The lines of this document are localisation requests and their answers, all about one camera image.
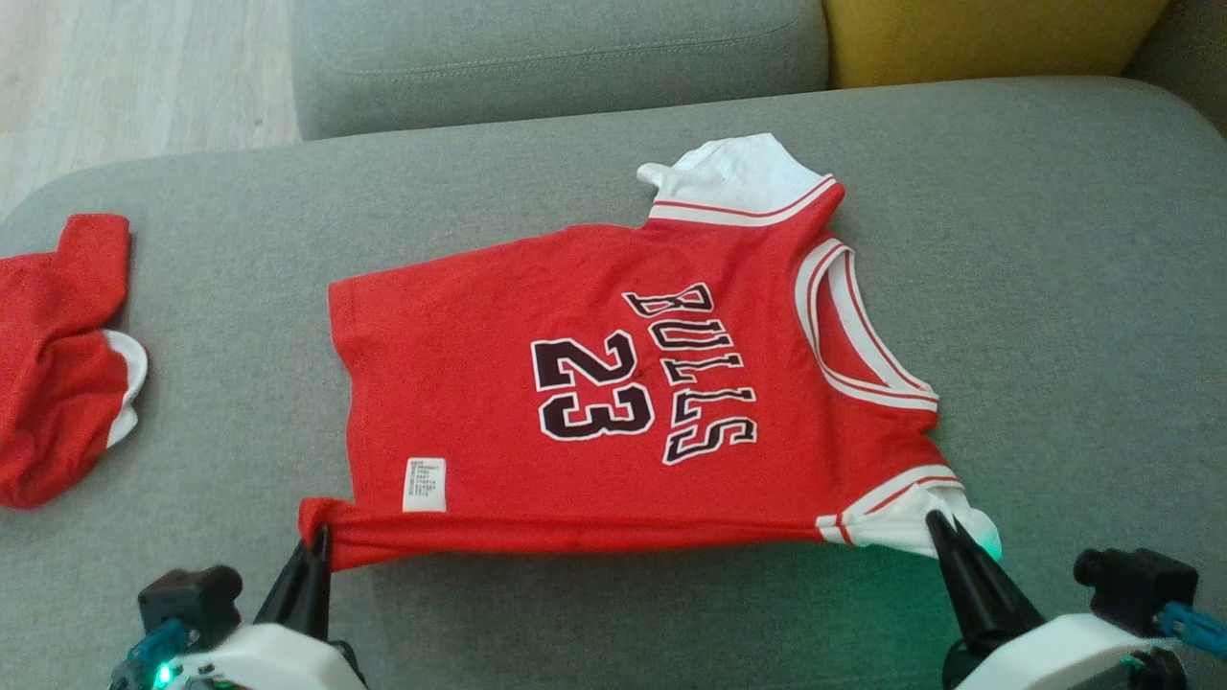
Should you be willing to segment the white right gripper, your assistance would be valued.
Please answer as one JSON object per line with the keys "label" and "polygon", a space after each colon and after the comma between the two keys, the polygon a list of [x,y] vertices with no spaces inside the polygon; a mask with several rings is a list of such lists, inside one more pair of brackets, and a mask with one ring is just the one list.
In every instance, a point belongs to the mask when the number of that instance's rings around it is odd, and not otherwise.
{"label": "white right gripper", "polygon": [[1177,647],[1191,645],[1190,614],[1158,614],[1153,636],[1094,614],[1045,622],[960,521],[925,521],[962,634],[944,661],[946,689],[1075,689],[1114,672],[1126,689],[1189,688]]}

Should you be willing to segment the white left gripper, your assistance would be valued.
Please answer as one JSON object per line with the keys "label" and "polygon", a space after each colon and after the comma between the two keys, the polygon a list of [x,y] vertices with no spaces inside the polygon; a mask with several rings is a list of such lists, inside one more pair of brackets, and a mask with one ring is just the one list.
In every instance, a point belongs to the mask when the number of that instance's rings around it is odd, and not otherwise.
{"label": "white left gripper", "polygon": [[333,529],[310,548],[298,541],[258,608],[218,647],[178,659],[179,689],[364,689],[342,651],[328,643],[333,598]]}

